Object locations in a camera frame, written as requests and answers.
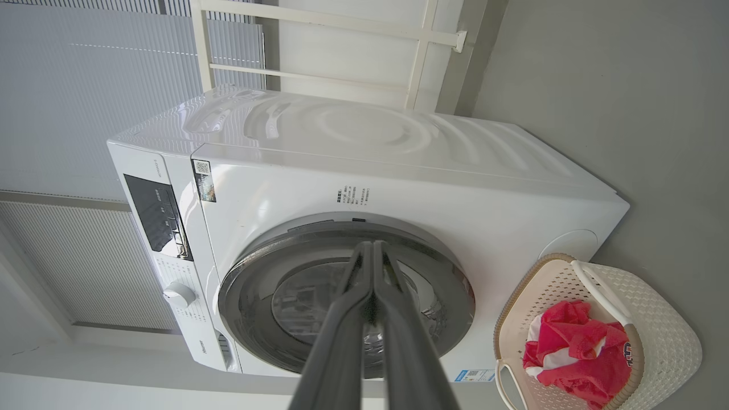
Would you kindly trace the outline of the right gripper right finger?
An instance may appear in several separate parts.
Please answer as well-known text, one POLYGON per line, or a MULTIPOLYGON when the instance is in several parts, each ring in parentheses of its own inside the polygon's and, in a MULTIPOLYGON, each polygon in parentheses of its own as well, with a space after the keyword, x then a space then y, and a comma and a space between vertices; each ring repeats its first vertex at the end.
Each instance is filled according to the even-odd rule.
POLYGON ((437 350, 385 241, 373 244, 375 321, 383 330, 388 409, 459 409, 437 350))

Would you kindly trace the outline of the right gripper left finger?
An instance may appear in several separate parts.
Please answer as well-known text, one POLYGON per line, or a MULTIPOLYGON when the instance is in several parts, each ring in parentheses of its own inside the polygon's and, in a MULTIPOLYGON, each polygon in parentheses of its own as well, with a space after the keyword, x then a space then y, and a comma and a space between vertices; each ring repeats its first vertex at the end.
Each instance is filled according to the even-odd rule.
POLYGON ((372 242, 357 244, 320 334, 305 363, 290 409, 360 409, 363 346, 370 313, 372 242))

